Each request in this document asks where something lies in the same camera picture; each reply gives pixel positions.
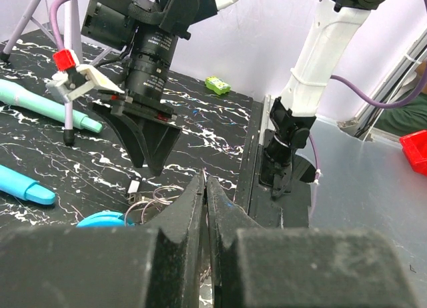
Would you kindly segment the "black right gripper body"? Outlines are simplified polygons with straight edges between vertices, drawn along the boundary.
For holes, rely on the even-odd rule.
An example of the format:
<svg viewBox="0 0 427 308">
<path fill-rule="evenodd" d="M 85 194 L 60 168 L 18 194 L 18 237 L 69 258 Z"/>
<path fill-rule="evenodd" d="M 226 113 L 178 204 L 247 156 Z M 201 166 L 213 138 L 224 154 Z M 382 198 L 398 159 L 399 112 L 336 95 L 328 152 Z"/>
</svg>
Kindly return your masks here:
<svg viewBox="0 0 427 308">
<path fill-rule="evenodd" d="M 104 91 L 112 115 L 149 116 L 167 121 L 173 110 L 161 104 L 173 54 L 199 0 L 89 0 L 82 34 L 121 51 L 123 93 Z"/>
</svg>

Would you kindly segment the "aluminium rail frame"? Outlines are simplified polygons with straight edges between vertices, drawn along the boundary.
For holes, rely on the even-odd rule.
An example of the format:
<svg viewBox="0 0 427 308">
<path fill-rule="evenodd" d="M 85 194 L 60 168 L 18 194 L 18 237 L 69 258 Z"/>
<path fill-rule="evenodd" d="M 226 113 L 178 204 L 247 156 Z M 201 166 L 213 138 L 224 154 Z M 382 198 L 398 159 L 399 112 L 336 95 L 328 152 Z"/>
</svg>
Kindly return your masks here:
<svg viewBox="0 0 427 308">
<path fill-rule="evenodd" d="M 415 88 L 418 81 L 415 69 L 425 58 L 426 32 L 423 31 L 399 57 L 394 68 L 374 90 L 372 98 L 381 103 L 397 102 L 405 92 Z M 383 114 L 382 109 L 365 103 L 355 117 L 338 122 L 337 126 L 345 133 L 365 141 L 374 132 L 375 124 L 381 114 Z"/>
</svg>

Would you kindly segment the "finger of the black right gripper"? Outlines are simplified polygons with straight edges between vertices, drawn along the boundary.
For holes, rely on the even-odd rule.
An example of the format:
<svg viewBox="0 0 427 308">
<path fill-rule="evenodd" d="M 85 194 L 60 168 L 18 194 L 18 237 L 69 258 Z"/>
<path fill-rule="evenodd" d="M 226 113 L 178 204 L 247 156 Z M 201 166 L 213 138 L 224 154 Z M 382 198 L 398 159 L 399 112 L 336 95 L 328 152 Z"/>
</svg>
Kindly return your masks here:
<svg viewBox="0 0 427 308">
<path fill-rule="evenodd" d="M 163 121 L 146 119 L 141 128 L 141 148 L 153 176 L 160 176 L 179 139 L 181 128 Z"/>
<path fill-rule="evenodd" d="M 137 132 L 137 124 L 127 115 L 113 115 L 111 108 L 104 105 L 92 103 L 91 110 L 111 127 L 127 151 L 133 166 L 142 168 L 145 157 L 140 143 L 141 136 Z"/>
</svg>

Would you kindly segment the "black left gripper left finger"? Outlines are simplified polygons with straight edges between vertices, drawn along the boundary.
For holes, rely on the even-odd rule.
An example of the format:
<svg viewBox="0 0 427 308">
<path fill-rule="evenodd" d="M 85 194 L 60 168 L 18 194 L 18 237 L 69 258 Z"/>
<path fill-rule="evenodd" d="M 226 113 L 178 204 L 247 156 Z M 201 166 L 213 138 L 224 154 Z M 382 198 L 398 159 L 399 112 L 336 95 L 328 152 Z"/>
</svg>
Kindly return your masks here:
<svg viewBox="0 0 427 308">
<path fill-rule="evenodd" d="M 197 174 L 181 196 L 149 222 L 158 234 L 147 307 L 198 307 L 205 179 Z"/>
</svg>

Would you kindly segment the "red plastic bin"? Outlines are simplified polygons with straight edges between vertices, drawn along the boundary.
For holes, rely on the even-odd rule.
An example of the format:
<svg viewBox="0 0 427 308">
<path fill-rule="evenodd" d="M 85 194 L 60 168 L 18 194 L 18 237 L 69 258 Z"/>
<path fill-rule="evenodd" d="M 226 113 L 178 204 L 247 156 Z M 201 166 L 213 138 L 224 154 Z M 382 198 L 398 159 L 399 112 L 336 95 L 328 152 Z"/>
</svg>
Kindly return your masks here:
<svg viewBox="0 0 427 308">
<path fill-rule="evenodd" d="M 413 171 L 426 176 L 427 130 L 405 135 L 399 139 L 399 142 Z"/>
</svg>

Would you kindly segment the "green frog toy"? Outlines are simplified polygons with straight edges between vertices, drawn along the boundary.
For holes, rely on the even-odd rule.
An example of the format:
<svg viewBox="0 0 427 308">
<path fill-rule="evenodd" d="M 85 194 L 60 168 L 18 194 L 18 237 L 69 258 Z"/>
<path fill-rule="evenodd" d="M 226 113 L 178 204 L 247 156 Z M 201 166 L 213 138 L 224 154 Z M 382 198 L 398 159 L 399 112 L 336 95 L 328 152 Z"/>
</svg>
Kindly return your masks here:
<svg viewBox="0 0 427 308">
<path fill-rule="evenodd" d="M 225 95 L 231 91 L 231 86 L 228 83 L 215 76 L 206 78 L 205 86 L 216 95 Z"/>
</svg>

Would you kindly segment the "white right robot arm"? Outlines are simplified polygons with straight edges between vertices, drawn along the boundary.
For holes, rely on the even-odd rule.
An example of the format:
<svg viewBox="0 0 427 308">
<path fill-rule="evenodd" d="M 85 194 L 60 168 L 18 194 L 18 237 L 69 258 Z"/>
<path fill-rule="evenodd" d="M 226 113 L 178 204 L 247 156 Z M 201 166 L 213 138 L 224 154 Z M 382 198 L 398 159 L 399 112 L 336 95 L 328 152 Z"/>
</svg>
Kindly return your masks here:
<svg viewBox="0 0 427 308">
<path fill-rule="evenodd" d="M 90 0 L 84 36 L 120 51 L 124 78 L 93 110 L 115 131 L 134 167 L 161 175 L 179 137 L 161 104 L 178 39 L 237 0 Z M 270 109 L 274 138 L 264 146 L 260 183 L 274 199 L 289 193 L 296 151 L 306 146 L 320 98 L 348 43 L 385 0 L 319 0 L 290 79 Z"/>
</svg>

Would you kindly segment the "blue toy microphone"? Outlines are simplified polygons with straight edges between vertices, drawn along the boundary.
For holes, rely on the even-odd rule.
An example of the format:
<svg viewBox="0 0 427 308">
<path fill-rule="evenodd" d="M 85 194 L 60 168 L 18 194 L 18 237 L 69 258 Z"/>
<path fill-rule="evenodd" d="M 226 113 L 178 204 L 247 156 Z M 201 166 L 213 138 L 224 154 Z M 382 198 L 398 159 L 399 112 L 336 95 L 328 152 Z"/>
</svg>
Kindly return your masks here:
<svg viewBox="0 0 427 308">
<path fill-rule="evenodd" d="M 40 205 L 53 205 L 56 200 L 55 193 L 38 181 L 5 166 L 1 166 L 1 191 Z"/>
</svg>

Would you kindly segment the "key with black tag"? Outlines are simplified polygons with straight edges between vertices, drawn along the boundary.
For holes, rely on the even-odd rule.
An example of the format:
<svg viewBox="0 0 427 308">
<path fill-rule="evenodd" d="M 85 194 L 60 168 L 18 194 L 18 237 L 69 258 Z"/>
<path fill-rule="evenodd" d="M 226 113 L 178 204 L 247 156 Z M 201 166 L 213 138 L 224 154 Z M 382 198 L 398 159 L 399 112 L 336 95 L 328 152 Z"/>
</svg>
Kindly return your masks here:
<svg viewBox="0 0 427 308">
<path fill-rule="evenodd" d="M 129 185 L 126 191 L 126 199 L 129 205 L 133 205 L 138 199 L 139 186 L 141 185 L 141 177 L 133 176 L 130 179 Z"/>
</svg>

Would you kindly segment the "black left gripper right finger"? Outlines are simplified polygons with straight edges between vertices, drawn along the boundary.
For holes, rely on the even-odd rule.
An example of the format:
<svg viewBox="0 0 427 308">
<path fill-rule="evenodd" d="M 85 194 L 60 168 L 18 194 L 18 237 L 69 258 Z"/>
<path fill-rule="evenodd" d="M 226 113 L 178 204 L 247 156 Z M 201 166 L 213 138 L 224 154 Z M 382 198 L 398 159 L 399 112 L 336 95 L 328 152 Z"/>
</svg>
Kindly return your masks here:
<svg viewBox="0 0 427 308">
<path fill-rule="evenodd" d="M 211 281 L 215 307 L 266 307 L 261 228 L 230 201 L 219 181 L 207 179 Z"/>
</svg>

